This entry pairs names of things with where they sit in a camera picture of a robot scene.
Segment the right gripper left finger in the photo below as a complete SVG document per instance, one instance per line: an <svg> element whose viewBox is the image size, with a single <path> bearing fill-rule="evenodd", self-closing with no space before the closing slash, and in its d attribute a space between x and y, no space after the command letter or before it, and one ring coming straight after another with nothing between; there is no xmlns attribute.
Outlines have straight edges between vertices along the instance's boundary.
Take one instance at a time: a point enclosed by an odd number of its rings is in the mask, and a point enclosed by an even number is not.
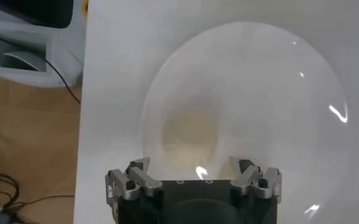
<svg viewBox="0 0 359 224"><path fill-rule="evenodd" d="M140 197L140 193L154 197L163 189L163 182L148 175L150 158L144 157L133 160L127 169L109 170L105 175L106 203L114 207L118 200L132 201Z"/></svg>

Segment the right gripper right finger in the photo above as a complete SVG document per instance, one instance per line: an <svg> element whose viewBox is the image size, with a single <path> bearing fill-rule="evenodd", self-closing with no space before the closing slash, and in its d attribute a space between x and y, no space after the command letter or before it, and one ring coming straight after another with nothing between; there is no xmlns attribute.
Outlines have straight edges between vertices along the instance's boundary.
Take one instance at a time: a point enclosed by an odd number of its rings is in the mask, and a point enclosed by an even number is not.
<svg viewBox="0 0 359 224"><path fill-rule="evenodd" d="M260 166L255 165L249 159L229 157L229 165L233 171L234 179L230 181L231 186L240 195L247 195L250 190L260 199L282 197L282 173L278 168L269 167L263 172Z"/></svg>

